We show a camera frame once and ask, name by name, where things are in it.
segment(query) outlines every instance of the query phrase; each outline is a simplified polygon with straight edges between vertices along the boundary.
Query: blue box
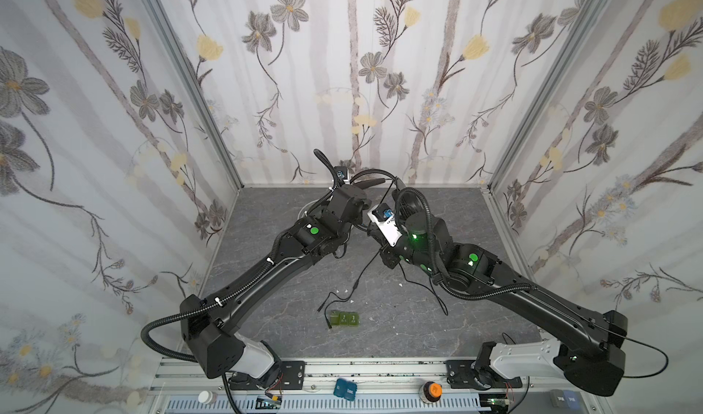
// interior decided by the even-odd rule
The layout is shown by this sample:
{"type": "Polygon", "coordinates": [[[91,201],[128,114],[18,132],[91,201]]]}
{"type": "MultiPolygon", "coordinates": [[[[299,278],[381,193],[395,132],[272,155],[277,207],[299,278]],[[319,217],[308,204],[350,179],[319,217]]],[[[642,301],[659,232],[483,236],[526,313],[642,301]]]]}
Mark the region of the blue box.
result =
{"type": "Polygon", "coordinates": [[[347,392],[345,393],[345,399],[353,402],[356,399],[356,384],[353,382],[347,382],[347,392]]]}
{"type": "Polygon", "coordinates": [[[344,379],[337,379],[337,383],[335,384],[334,395],[337,397],[344,398],[344,396],[346,394],[347,394],[347,381],[344,379]]]}

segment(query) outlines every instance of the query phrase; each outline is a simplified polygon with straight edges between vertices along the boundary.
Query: green block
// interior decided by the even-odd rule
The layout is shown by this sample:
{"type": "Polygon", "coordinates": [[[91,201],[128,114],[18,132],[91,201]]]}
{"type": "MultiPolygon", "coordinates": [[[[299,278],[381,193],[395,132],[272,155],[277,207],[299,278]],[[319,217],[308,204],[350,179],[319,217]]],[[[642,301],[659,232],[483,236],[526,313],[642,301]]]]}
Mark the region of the green block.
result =
{"type": "Polygon", "coordinates": [[[339,310],[333,310],[330,313],[330,324],[339,325],[339,310]]]}

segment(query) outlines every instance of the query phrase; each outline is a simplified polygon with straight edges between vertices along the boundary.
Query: black cable on table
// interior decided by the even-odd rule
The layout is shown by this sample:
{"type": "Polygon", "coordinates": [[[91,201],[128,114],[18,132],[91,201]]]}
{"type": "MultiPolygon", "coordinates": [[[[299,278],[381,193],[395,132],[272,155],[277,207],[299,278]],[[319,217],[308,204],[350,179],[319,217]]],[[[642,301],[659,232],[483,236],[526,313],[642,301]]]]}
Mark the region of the black cable on table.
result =
{"type": "Polygon", "coordinates": [[[380,254],[380,253],[381,253],[381,249],[379,249],[378,251],[376,251],[376,254],[373,256],[373,258],[372,258],[371,260],[369,260],[368,263],[366,263],[366,266],[364,266],[364,269],[361,270],[361,273],[358,274],[358,277],[356,278],[356,281],[354,281],[354,285],[351,287],[351,292],[349,293],[349,295],[348,295],[347,297],[341,298],[341,297],[340,297],[339,295],[337,295],[336,293],[330,292],[330,293],[327,294],[327,298],[325,298],[325,301],[324,301],[322,304],[320,304],[320,306],[317,308],[317,311],[321,311],[321,310],[322,310],[322,307],[325,305],[325,303],[327,302],[327,300],[330,298],[330,295],[337,296],[338,299],[336,299],[336,300],[334,300],[334,301],[331,301],[329,304],[327,304],[327,306],[325,307],[325,311],[324,311],[325,322],[327,322],[327,327],[328,327],[330,330],[332,330],[332,323],[330,322],[329,318],[327,318],[327,309],[328,309],[332,304],[334,304],[334,303],[345,303],[345,302],[347,302],[348,300],[351,299],[352,295],[354,294],[354,291],[356,290],[356,287],[358,287],[358,282],[359,282],[359,280],[361,280],[361,276],[364,274],[364,272],[366,271],[366,269],[367,269],[369,266],[371,266],[371,263],[373,263],[373,261],[376,259],[376,257],[377,257],[378,254],[380,254]]]}
{"type": "Polygon", "coordinates": [[[444,313],[445,316],[449,316],[449,310],[446,308],[446,304],[444,304],[444,301],[442,301],[442,298],[440,298],[436,293],[434,289],[430,289],[429,287],[425,286],[424,284],[408,280],[408,277],[405,275],[405,269],[403,269],[403,264],[398,263],[398,266],[400,267],[401,272],[403,273],[403,278],[405,278],[406,282],[412,283],[414,285],[418,285],[420,287],[425,287],[429,293],[435,296],[437,299],[437,302],[439,303],[439,308],[442,310],[442,313],[444,313]]]}

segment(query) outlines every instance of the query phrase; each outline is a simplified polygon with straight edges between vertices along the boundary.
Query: black cable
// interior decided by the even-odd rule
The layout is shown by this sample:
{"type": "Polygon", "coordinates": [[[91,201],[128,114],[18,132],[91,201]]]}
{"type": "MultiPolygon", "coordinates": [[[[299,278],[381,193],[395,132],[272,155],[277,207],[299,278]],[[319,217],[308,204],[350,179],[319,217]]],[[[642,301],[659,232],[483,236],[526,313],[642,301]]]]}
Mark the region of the black cable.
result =
{"type": "Polygon", "coordinates": [[[361,273],[358,274],[358,277],[356,278],[356,281],[354,281],[354,285],[351,287],[351,292],[349,293],[349,295],[348,295],[346,298],[342,298],[342,297],[340,297],[339,295],[337,295],[336,293],[330,292],[330,293],[327,294],[327,298],[325,298],[325,301],[324,301],[322,304],[320,304],[320,306],[317,308],[317,311],[321,311],[321,310],[322,310],[322,307],[325,305],[325,303],[327,302],[327,300],[330,298],[330,295],[337,296],[338,299],[336,299],[336,300],[334,300],[334,301],[331,301],[329,304],[327,304],[327,306],[325,307],[325,311],[323,312],[323,314],[324,314],[324,316],[325,316],[325,322],[327,322],[327,327],[328,327],[330,330],[332,329],[332,323],[330,322],[329,318],[327,318],[327,309],[328,309],[332,304],[334,304],[334,303],[345,303],[345,302],[347,302],[348,300],[351,299],[352,295],[354,294],[354,291],[356,290],[356,287],[358,287],[358,282],[361,280],[361,276],[364,274],[364,272],[366,271],[366,269],[367,269],[369,266],[371,266],[371,263],[373,263],[373,261],[376,259],[376,257],[377,257],[378,254],[380,254],[380,253],[381,253],[381,249],[379,249],[378,251],[376,251],[376,254],[374,254],[373,258],[372,258],[371,260],[369,260],[368,263],[366,263],[366,266],[364,266],[364,269],[362,269],[362,270],[361,270],[361,273]]]}
{"type": "MultiPolygon", "coordinates": [[[[386,196],[388,196],[388,192],[391,190],[391,188],[393,188],[393,183],[395,183],[395,184],[396,184],[396,188],[398,188],[398,178],[396,178],[395,176],[393,176],[392,179],[387,179],[387,181],[391,181],[391,183],[390,183],[390,185],[388,185],[388,189],[386,190],[386,192],[383,193],[383,197],[381,198],[381,201],[378,202],[378,204],[382,204],[382,203],[383,203],[383,201],[385,200],[386,196]]],[[[357,228],[357,229],[359,229],[359,230],[364,231],[365,233],[368,233],[368,226],[367,226],[367,225],[364,225],[363,219],[362,219],[362,224],[361,224],[361,225],[356,225],[356,224],[355,224],[354,227],[357,228]]]]}
{"type": "Polygon", "coordinates": [[[514,344],[517,344],[517,342],[515,342],[515,341],[513,340],[513,338],[511,338],[508,333],[503,332],[503,333],[501,333],[501,335],[503,335],[503,340],[505,341],[506,344],[507,344],[507,340],[508,340],[508,339],[510,339],[510,342],[513,342],[514,344]]]}
{"type": "Polygon", "coordinates": [[[528,392],[528,391],[529,391],[529,376],[527,376],[527,385],[525,386],[525,392],[522,393],[522,399],[521,399],[520,401],[518,401],[517,403],[515,403],[515,404],[513,405],[513,407],[510,408],[510,409],[507,411],[507,414],[510,414],[510,413],[513,412],[518,406],[520,406],[520,404],[522,403],[522,401],[525,400],[525,397],[527,397],[527,392],[528,392]]]}
{"type": "Polygon", "coordinates": [[[229,382],[227,382],[227,373],[222,375],[222,386],[224,387],[224,392],[227,393],[227,400],[229,400],[229,405],[236,414],[242,414],[242,412],[237,408],[237,404],[234,403],[234,398],[232,397],[232,391],[229,389],[229,382]]]}
{"type": "Polygon", "coordinates": [[[511,292],[517,292],[519,290],[531,290],[533,287],[532,285],[529,285],[527,283],[519,282],[514,285],[498,287],[497,289],[489,290],[489,291],[484,292],[482,294],[464,295],[464,294],[461,294],[455,290],[450,289],[444,281],[440,282],[439,285],[444,289],[444,292],[454,296],[455,298],[463,299],[464,301],[480,301],[482,299],[487,299],[487,298],[491,298],[493,296],[498,296],[498,295],[507,294],[507,293],[511,293],[511,292]]]}
{"type": "Polygon", "coordinates": [[[388,176],[389,178],[393,179],[394,181],[398,180],[398,178],[393,173],[390,173],[388,171],[380,170],[380,169],[366,169],[366,170],[361,170],[360,172],[353,175],[351,177],[351,179],[349,179],[349,183],[354,183],[354,181],[356,181],[356,179],[362,177],[363,175],[367,175],[367,174],[382,174],[382,175],[388,176]]]}
{"type": "MultiPolygon", "coordinates": [[[[548,293],[546,293],[546,292],[544,292],[544,291],[542,291],[542,290],[540,290],[540,289],[536,289],[536,290],[539,291],[539,292],[542,292],[542,295],[546,295],[546,296],[548,296],[549,298],[551,298],[553,301],[555,301],[555,302],[561,304],[562,307],[564,307],[564,308],[566,308],[568,311],[574,313],[574,314],[575,314],[577,317],[579,317],[580,319],[582,319],[582,320],[584,320],[584,321],[587,321],[583,316],[579,315],[579,314],[576,313],[574,310],[570,309],[570,308],[569,308],[567,305],[565,305],[564,303],[561,303],[558,299],[554,298],[553,296],[549,295],[548,293]]],[[[649,347],[649,348],[651,348],[652,350],[657,350],[659,353],[661,353],[661,354],[663,355],[663,358],[664,358],[664,365],[663,365],[663,367],[661,367],[658,371],[656,371],[656,372],[654,372],[654,373],[651,373],[651,374],[641,374],[641,375],[639,375],[639,376],[623,376],[623,379],[644,379],[644,378],[646,378],[646,377],[656,376],[656,375],[658,375],[658,374],[662,374],[663,371],[669,366],[669,355],[666,354],[666,353],[664,353],[664,351],[663,351],[661,348],[656,348],[656,347],[653,346],[653,345],[646,344],[645,342],[638,341],[637,339],[628,338],[627,336],[623,336],[623,335],[620,334],[620,333],[616,333],[616,332],[613,332],[612,330],[608,330],[607,328],[601,327],[601,326],[599,326],[598,324],[593,323],[593,325],[594,325],[595,327],[597,327],[597,328],[600,328],[600,329],[603,330],[603,331],[606,331],[606,332],[608,332],[608,333],[614,334],[615,336],[621,337],[622,339],[627,339],[628,341],[635,342],[636,344],[643,345],[643,346],[645,346],[645,347],[649,347]]]]}
{"type": "Polygon", "coordinates": [[[352,230],[351,230],[351,229],[349,230],[349,233],[347,234],[347,239],[346,239],[345,242],[343,243],[345,247],[344,247],[344,249],[342,250],[342,255],[337,256],[337,250],[335,250],[334,252],[332,252],[332,255],[333,255],[337,260],[339,260],[339,259],[341,259],[343,256],[347,255],[347,244],[349,243],[349,239],[350,239],[350,238],[352,238],[352,230]]]}
{"type": "MultiPolygon", "coordinates": [[[[280,243],[280,238],[277,237],[276,241],[274,241],[274,249],[278,251],[278,244],[280,243]]],[[[286,259],[278,261],[278,264],[281,264],[285,262],[286,260],[291,260],[294,259],[295,257],[288,257],[286,259]]],[[[270,269],[272,269],[273,266],[271,263],[264,262],[262,263],[261,268],[252,276],[250,281],[248,281],[244,286],[238,287],[235,289],[232,293],[229,295],[224,296],[224,298],[220,299],[220,302],[213,302],[210,304],[207,304],[206,306],[200,307],[197,310],[189,311],[189,312],[183,312],[183,313],[178,313],[176,315],[171,315],[167,316],[165,318],[157,319],[156,321],[149,322],[147,325],[142,327],[140,337],[142,342],[146,344],[147,347],[151,348],[152,350],[156,351],[159,354],[162,354],[163,356],[168,356],[170,358],[174,359],[180,359],[181,361],[186,361],[186,362],[198,362],[196,360],[196,357],[193,356],[192,354],[185,354],[181,353],[180,351],[175,351],[171,350],[171,348],[166,348],[163,345],[159,344],[156,342],[150,335],[149,332],[154,330],[157,327],[161,327],[162,325],[167,325],[171,324],[172,322],[178,322],[187,318],[192,318],[194,316],[202,315],[207,313],[208,311],[212,310],[213,308],[220,306],[221,304],[226,303],[230,299],[233,299],[234,297],[241,295],[242,293],[246,292],[251,288],[253,285],[255,285],[261,278],[263,278],[270,269]]]]}
{"type": "Polygon", "coordinates": [[[332,166],[332,164],[330,163],[330,160],[327,159],[327,156],[325,156],[325,154],[322,153],[322,152],[321,152],[320,150],[318,150],[317,148],[315,148],[315,150],[313,150],[313,154],[317,157],[317,159],[320,160],[320,162],[323,163],[323,165],[324,165],[325,167],[327,167],[327,169],[329,170],[329,172],[332,174],[332,181],[333,181],[333,182],[332,182],[332,186],[330,187],[330,190],[327,191],[327,192],[325,193],[325,195],[323,195],[322,197],[320,197],[320,198],[317,200],[317,202],[313,203],[310,208],[308,208],[308,211],[311,211],[311,212],[312,212],[312,211],[315,211],[315,208],[319,207],[325,200],[327,200],[327,199],[329,199],[330,197],[332,197],[332,193],[333,193],[337,188],[339,188],[340,186],[342,186],[342,181],[339,180],[339,176],[338,176],[337,172],[335,171],[335,168],[334,168],[334,167],[332,166]]]}
{"type": "Polygon", "coordinates": [[[442,298],[440,298],[440,297],[435,293],[435,290],[430,289],[429,287],[425,286],[424,284],[421,284],[421,283],[418,283],[418,282],[415,282],[415,281],[412,281],[412,280],[408,280],[408,277],[405,275],[405,269],[403,269],[403,264],[402,264],[402,263],[398,263],[398,266],[400,267],[400,270],[401,270],[401,272],[403,273],[403,278],[405,278],[405,281],[406,281],[406,282],[409,282],[409,283],[414,284],[414,285],[418,285],[418,286],[420,286],[420,287],[425,287],[425,288],[429,291],[429,293],[431,293],[432,295],[435,296],[435,298],[437,298],[437,302],[439,303],[439,307],[440,307],[440,309],[442,310],[442,313],[444,313],[445,316],[449,316],[449,310],[446,308],[446,304],[444,304],[444,301],[442,301],[442,298]]]}

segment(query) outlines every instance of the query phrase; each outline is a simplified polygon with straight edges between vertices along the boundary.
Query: wire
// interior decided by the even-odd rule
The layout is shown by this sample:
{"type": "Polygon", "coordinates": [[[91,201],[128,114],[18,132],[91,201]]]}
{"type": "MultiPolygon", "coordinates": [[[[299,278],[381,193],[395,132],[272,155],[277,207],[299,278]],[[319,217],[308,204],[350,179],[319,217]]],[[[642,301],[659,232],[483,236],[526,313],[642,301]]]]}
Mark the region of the wire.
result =
{"type": "Polygon", "coordinates": [[[327,302],[327,300],[330,298],[330,295],[337,296],[338,299],[336,299],[336,300],[334,300],[334,301],[331,301],[329,304],[327,304],[327,306],[325,307],[325,311],[324,311],[324,313],[323,313],[323,314],[325,315],[325,322],[327,322],[327,327],[328,327],[330,330],[332,330],[332,323],[330,322],[329,318],[327,318],[327,309],[328,309],[332,304],[334,304],[334,303],[345,303],[345,302],[347,302],[348,300],[350,300],[350,298],[351,298],[352,295],[354,294],[354,291],[356,290],[356,287],[358,287],[358,282],[359,282],[359,280],[361,280],[361,276],[364,274],[364,272],[366,271],[366,269],[367,269],[369,266],[371,266],[371,263],[373,263],[373,261],[376,259],[376,257],[377,257],[378,254],[380,254],[380,253],[381,253],[381,249],[379,249],[378,251],[376,251],[376,254],[374,254],[373,258],[372,258],[371,260],[369,260],[368,263],[366,263],[366,266],[364,266],[364,269],[362,269],[362,270],[361,270],[361,273],[358,274],[358,277],[356,278],[356,281],[354,281],[354,285],[351,287],[351,292],[349,293],[349,295],[348,295],[346,298],[341,298],[341,297],[340,297],[339,295],[337,295],[336,293],[330,292],[330,293],[327,294],[327,298],[325,298],[325,301],[324,301],[322,304],[320,304],[320,306],[317,308],[317,311],[321,311],[321,310],[322,310],[322,307],[325,305],[325,303],[327,302]]]}
{"type": "Polygon", "coordinates": [[[425,286],[424,284],[414,282],[412,280],[408,280],[408,277],[405,275],[405,269],[403,269],[403,264],[399,263],[398,266],[400,267],[401,272],[403,273],[403,278],[405,278],[406,282],[412,283],[414,285],[418,285],[420,287],[425,287],[427,290],[429,290],[429,293],[435,296],[437,298],[437,302],[439,303],[439,307],[442,309],[442,313],[444,313],[445,316],[449,316],[449,310],[446,308],[446,304],[444,304],[444,301],[442,301],[442,298],[440,298],[436,293],[434,289],[430,289],[429,287],[425,286]]]}
{"type": "MultiPolygon", "coordinates": [[[[278,245],[280,244],[280,237],[283,236],[283,233],[279,234],[278,237],[276,238],[276,241],[274,242],[274,249],[278,250],[278,245]]],[[[300,257],[287,257],[283,260],[278,261],[278,263],[275,266],[272,266],[268,262],[264,262],[263,266],[253,275],[253,278],[251,280],[248,280],[247,284],[237,288],[234,292],[231,292],[229,295],[224,296],[224,298],[220,299],[220,303],[224,304],[230,299],[233,299],[234,297],[243,294],[244,292],[248,291],[252,286],[257,284],[261,278],[265,277],[268,272],[271,270],[279,267],[282,263],[285,263],[286,261],[289,260],[299,260],[303,258],[302,256],[300,257]]],[[[160,353],[164,356],[168,356],[170,358],[174,359],[180,359],[181,361],[186,361],[186,362],[198,362],[195,356],[192,354],[186,354],[186,353],[181,353],[180,351],[175,351],[171,350],[171,348],[166,348],[163,345],[159,344],[156,342],[151,335],[149,334],[152,330],[154,330],[157,327],[161,327],[162,325],[166,324],[171,324],[173,322],[178,322],[187,318],[192,318],[194,316],[202,315],[204,313],[207,313],[208,311],[212,310],[213,308],[220,306],[217,302],[213,302],[210,304],[207,304],[206,306],[200,307],[197,310],[189,311],[189,312],[183,312],[183,313],[178,313],[176,315],[171,315],[167,316],[165,318],[157,319],[156,321],[149,322],[147,325],[142,327],[141,329],[141,340],[146,344],[147,347],[151,348],[152,350],[156,351],[157,353],[160,353]]]]}
{"type": "MultiPolygon", "coordinates": [[[[546,292],[544,292],[544,291],[542,291],[542,290],[540,290],[540,289],[536,289],[536,290],[537,290],[538,292],[541,292],[542,295],[548,296],[549,298],[551,298],[553,301],[557,302],[558,304],[561,304],[562,307],[564,307],[564,308],[566,308],[568,311],[574,313],[574,314],[575,314],[577,317],[579,317],[581,320],[583,320],[583,321],[588,321],[588,320],[586,320],[583,316],[579,315],[579,314],[576,313],[574,310],[570,309],[570,308],[569,308],[568,306],[566,306],[564,303],[561,303],[558,299],[554,298],[553,296],[549,295],[548,293],[546,293],[546,292]]],[[[654,372],[654,373],[650,373],[650,374],[641,374],[641,375],[639,375],[639,376],[623,376],[623,379],[644,379],[644,378],[646,378],[646,377],[653,377],[653,376],[656,376],[656,375],[658,375],[658,374],[662,374],[663,371],[669,366],[669,355],[666,354],[666,353],[664,353],[664,351],[663,351],[661,348],[656,348],[656,347],[653,346],[653,345],[646,344],[645,342],[638,341],[637,339],[628,338],[627,336],[623,336],[623,335],[620,334],[620,333],[616,333],[616,332],[613,332],[612,330],[608,330],[607,328],[601,327],[601,326],[599,326],[598,324],[593,323],[593,325],[594,325],[595,327],[597,327],[597,328],[600,328],[601,330],[604,330],[604,331],[606,331],[606,332],[608,332],[608,333],[614,334],[615,336],[621,337],[622,339],[627,339],[628,341],[635,342],[636,344],[643,345],[643,346],[645,346],[645,347],[649,347],[649,348],[651,348],[652,350],[657,350],[659,353],[661,353],[661,354],[663,355],[663,358],[664,358],[664,365],[663,365],[663,367],[661,367],[658,371],[656,371],[656,372],[654,372]]]]}
{"type": "Polygon", "coordinates": [[[336,250],[336,249],[335,249],[334,252],[332,252],[332,255],[333,255],[337,260],[339,260],[339,259],[341,259],[343,256],[347,255],[347,243],[349,243],[349,239],[350,239],[350,238],[352,238],[352,230],[351,230],[351,229],[349,230],[349,233],[347,234],[347,239],[345,240],[344,243],[342,243],[342,244],[344,244],[344,246],[345,246],[344,249],[342,250],[342,255],[337,256],[337,250],[336,250]]]}
{"type": "Polygon", "coordinates": [[[525,397],[527,397],[527,392],[528,392],[528,391],[529,391],[529,376],[527,376],[527,384],[526,384],[526,386],[525,386],[525,392],[522,393],[522,399],[519,400],[519,401],[517,401],[517,403],[515,403],[515,404],[513,405],[513,407],[507,411],[507,414],[510,414],[510,413],[513,412],[518,406],[520,406],[520,404],[522,403],[522,401],[525,400],[525,397]]]}
{"type": "Polygon", "coordinates": [[[305,215],[305,214],[303,214],[305,212],[305,208],[309,207],[310,205],[312,205],[315,202],[317,202],[317,199],[311,200],[310,202],[307,202],[305,204],[305,206],[303,208],[301,208],[300,211],[298,211],[298,219],[303,218],[303,216],[305,215]]]}
{"type": "Polygon", "coordinates": [[[242,414],[242,412],[237,408],[237,404],[234,403],[234,398],[232,397],[232,391],[229,389],[229,382],[227,381],[227,373],[222,375],[222,386],[224,387],[224,392],[227,393],[227,400],[229,400],[229,405],[236,414],[242,414]]]}
{"type": "Polygon", "coordinates": [[[508,333],[503,332],[503,333],[501,333],[501,335],[503,335],[503,340],[505,341],[506,344],[507,344],[507,340],[508,340],[508,339],[510,339],[510,342],[513,342],[514,344],[517,344],[517,342],[515,342],[515,341],[513,340],[513,338],[511,338],[508,333]]]}

